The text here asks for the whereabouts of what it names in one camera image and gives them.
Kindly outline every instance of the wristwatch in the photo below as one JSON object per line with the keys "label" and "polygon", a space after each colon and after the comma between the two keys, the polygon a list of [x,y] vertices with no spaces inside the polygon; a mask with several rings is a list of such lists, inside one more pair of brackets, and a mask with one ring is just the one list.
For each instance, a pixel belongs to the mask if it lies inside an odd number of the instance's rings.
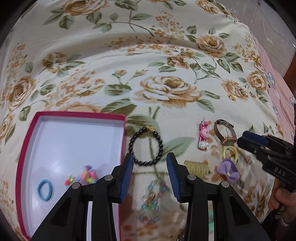
{"label": "wristwatch", "polygon": [[[218,128],[217,128],[217,125],[224,125],[226,126],[231,134],[232,134],[232,137],[226,137],[226,136],[222,136],[221,133],[219,132]],[[221,141],[221,144],[222,145],[225,145],[225,146],[233,146],[236,141],[237,141],[237,136],[235,134],[235,131],[233,129],[233,125],[230,124],[228,121],[225,121],[225,120],[216,120],[215,124],[214,124],[214,131],[215,131],[215,134],[216,136],[218,137],[218,139]]]}

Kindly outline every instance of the black beaded bracelet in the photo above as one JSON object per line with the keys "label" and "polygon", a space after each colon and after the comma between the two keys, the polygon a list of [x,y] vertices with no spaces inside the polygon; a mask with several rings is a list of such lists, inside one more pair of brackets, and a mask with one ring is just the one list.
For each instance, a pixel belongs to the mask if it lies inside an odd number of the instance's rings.
{"label": "black beaded bracelet", "polygon": [[[135,140],[137,139],[138,136],[140,136],[141,134],[144,134],[145,132],[148,132],[148,131],[150,131],[158,141],[158,146],[159,146],[158,155],[153,161],[139,161],[137,158],[135,158],[135,155],[133,153],[133,144],[135,143]],[[129,143],[128,150],[129,150],[129,153],[133,155],[133,161],[135,163],[137,163],[141,166],[153,165],[153,164],[156,164],[160,160],[161,156],[163,155],[163,141],[160,139],[160,136],[158,135],[158,133],[155,131],[155,129],[153,127],[146,126],[146,127],[143,127],[141,130],[139,130],[138,132],[136,132],[133,135],[133,137],[131,138],[131,141]]]}

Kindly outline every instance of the pink surface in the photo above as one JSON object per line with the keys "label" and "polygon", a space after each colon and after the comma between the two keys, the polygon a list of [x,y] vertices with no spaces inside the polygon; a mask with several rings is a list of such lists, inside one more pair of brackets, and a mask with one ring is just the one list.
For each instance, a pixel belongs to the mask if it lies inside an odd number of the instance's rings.
{"label": "pink surface", "polygon": [[272,106],[284,132],[285,140],[293,143],[295,135],[294,107],[295,97],[282,76],[273,69],[264,47],[256,41],[261,63],[268,81],[268,91]]}

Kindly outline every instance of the purple bow hair clip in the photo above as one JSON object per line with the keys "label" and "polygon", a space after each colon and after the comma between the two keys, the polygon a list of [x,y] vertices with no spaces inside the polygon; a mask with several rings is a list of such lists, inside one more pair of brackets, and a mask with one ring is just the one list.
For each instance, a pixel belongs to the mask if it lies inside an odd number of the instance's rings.
{"label": "purple bow hair clip", "polygon": [[220,163],[220,165],[216,169],[216,172],[218,174],[225,175],[229,183],[236,183],[240,178],[240,174],[237,170],[237,167],[231,160],[227,158],[225,158]]}
{"label": "purple bow hair clip", "polygon": [[85,169],[87,169],[88,171],[90,171],[92,168],[93,168],[93,166],[91,166],[91,165],[86,165],[85,166]]}

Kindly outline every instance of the yellow hair tie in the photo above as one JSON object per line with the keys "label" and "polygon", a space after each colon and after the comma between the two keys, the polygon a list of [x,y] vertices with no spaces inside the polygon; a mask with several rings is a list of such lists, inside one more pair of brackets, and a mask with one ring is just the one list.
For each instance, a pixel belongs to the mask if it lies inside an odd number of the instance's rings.
{"label": "yellow hair tie", "polygon": [[226,153],[226,150],[227,150],[227,149],[231,150],[231,151],[234,153],[234,160],[233,160],[233,163],[236,165],[236,164],[239,162],[239,159],[238,159],[238,156],[239,156],[239,155],[238,155],[237,150],[236,150],[235,147],[233,147],[233,146],[225,146],[225,147],[224,147],[223,152],[222,152],[222,157],[223,157],[223,159],[226,158],[225,153]]}

